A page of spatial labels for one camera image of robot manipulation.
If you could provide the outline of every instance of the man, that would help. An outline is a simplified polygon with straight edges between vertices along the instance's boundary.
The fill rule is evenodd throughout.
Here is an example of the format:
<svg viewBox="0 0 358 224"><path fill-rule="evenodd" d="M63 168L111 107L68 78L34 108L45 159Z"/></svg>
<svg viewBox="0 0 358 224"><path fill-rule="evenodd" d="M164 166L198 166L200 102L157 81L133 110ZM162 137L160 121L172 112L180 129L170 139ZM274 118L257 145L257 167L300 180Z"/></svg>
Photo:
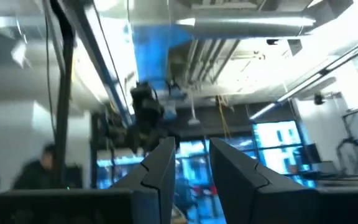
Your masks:
<svg viewBox="0 0 358 224"><path fill-rule="evenodd" d="M22 173L14 182L13 189L51 189L53 188L53 160L56 156L54 144L44 148L41 159L24 166Z"/></svg>

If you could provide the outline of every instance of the dark hair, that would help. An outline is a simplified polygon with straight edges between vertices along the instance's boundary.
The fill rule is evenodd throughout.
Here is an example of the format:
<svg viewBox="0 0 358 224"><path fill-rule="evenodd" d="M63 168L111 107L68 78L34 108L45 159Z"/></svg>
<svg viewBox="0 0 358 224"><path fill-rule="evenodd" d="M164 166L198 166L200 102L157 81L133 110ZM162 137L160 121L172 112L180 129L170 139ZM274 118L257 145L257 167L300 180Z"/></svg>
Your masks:
<svg viewBox="0 0 358 224"><path fill-rule="evenodd" d="M42 154L51 154L52 158L56 158L56 145L54 143L50 143L44 147L44 151Z"/></svg>

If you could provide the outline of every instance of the person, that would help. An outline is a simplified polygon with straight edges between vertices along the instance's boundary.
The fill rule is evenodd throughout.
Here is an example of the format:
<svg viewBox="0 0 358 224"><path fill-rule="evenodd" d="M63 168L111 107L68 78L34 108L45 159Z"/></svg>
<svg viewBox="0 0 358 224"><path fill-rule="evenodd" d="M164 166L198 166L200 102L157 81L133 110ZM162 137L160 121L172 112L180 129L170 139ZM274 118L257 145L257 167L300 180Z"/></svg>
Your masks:
<svg viewBox="0 0 358 224"><path fill-rule="evenodd" d="M26 164L13 184L14 190L51 189L53 188L53 160L56 147L49 144L44 147L41 159Z"/></svg>

